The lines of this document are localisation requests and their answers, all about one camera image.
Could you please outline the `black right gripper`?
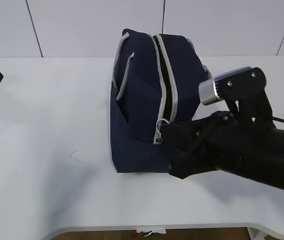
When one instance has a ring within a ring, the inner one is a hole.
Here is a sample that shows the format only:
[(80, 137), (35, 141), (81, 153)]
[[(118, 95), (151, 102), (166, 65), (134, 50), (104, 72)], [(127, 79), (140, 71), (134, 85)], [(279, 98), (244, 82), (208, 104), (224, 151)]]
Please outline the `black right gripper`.
[(192, 121), (164, 123), (160, 134), (168, 144), (169, 174), (179, 179), (217, 170), (217, 162), (242, 160), (254, 138), (275, 129), (272, 120), (245, 124), (228, 111)]

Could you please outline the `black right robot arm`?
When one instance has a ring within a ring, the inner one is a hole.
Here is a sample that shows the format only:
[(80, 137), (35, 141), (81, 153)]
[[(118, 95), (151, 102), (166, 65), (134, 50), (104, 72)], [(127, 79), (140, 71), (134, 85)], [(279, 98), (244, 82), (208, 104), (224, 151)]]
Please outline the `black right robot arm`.
[(245, 125), (227, 111), (164, 123), (164, 143), (173, 153), (169, 173), (177, 178), (223, 171), (284, 190), (284, 130), (271, 122)]

